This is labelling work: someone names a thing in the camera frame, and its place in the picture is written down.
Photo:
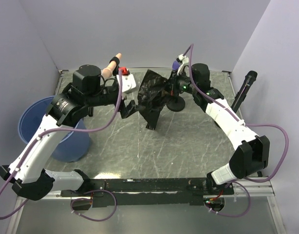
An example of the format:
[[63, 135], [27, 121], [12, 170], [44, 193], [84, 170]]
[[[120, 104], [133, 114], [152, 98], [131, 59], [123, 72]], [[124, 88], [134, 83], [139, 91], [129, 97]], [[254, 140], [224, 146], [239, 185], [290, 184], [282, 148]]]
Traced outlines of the black trash bag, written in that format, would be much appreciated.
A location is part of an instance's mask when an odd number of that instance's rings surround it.
[[164, 106], [174, 100], [169, 80], [153, 70], [147, 70], [140, 84], [138, 111], [147, 122], [146, 128], [155, 130]]

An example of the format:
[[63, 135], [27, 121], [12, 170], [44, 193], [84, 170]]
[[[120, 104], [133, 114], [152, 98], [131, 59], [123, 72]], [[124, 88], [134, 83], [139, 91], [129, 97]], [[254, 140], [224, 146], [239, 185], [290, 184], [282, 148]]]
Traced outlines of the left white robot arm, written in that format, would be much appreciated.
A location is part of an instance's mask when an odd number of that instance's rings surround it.
[[93, 107], [114, 105], [115, 112], [128, 117], [130, 110], [122, 99], [129, 72], [117, 64], [100, 70], [82, 65], [73, 73], [62, 93], [53, 97], [34, 136], [18, 158], [0, 166], [0, 176], [20, 197], [40, 200], [53, 191], [72, 190], [79, 196], [90, 190], [90, 178], [81, 170], [53, 172], [44, 168], [46, 161], [65, 136], [89, 133], [77, 124], [92, 114]]

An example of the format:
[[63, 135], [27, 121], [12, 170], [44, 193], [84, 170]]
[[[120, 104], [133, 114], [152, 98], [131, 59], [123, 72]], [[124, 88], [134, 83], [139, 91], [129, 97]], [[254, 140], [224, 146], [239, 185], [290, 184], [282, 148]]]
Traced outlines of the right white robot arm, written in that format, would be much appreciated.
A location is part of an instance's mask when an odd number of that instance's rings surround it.
[[266, 168], [270, 141], [247, 127], [222, 93], [211, 86], [207, 65], [196, 63], [192, 65], [191, 73], [190, 78], [185, 73], [185, 66], [174, 62], [168, 79], [171, 94], [191, 94], [194, 102], [222, 129], [235, 150], [226, 165], [207, 174], [206, 188], [211, 194], [217, 194], [227, 182], [243, 179]]

